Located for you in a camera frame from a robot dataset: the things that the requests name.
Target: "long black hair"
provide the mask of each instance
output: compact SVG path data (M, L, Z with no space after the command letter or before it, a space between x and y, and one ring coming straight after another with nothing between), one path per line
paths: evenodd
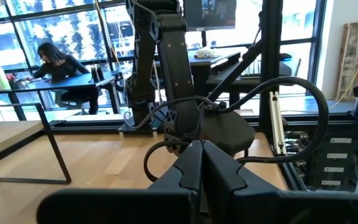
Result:
M38 55L42 58L41 53L48 57L51 63L65 59L66 54L61 52L56 46L49 42L45 42L38 47Z

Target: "wooden crate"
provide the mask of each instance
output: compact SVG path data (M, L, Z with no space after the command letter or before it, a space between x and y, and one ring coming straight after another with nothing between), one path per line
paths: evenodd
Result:
M358 74L351 83L358 68L358 22L346 24L342 36L342 47L336 83L336 100L339 100L350 85L342 101L354 100L353 88L358 86Z

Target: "white label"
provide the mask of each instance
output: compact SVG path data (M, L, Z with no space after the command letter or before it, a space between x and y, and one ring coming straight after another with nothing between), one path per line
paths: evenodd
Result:
M321 181L321 185L339 186L340 184L341 184L341 181L338 181L338 180L323 180L323 181Z
M331 138L331 143L352 143L351 138Z
M343 167L324 167L324 172L343 172Z
M347 153L328 153L328 159L347 159Z

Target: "woman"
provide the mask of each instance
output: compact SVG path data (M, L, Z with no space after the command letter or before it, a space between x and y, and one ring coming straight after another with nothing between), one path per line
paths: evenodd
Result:
M38 47L38 54L44 61L40 69L32 74L33 78L41 78L51 74L52 80L73 77L75 75L89 73L77 59L71 55L64 54L51 43L43 43ZM75 101L76 99L89 100L89 114L98 113L99 91L95 88L69 90L62 95L63 101Z

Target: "bottle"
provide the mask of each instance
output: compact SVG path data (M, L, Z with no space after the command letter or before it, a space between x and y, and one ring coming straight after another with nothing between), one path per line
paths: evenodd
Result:
M99 81L104 80L104 76L103 76L102 68L100 67L100 65L98 65L98 66L96 67L96 71L97 71L98 76L99 76Z
M91 73L92 73L92 79L95 83L99 82L99 78L98 78L98 73L96 71L96 69L93 67L91 69Z

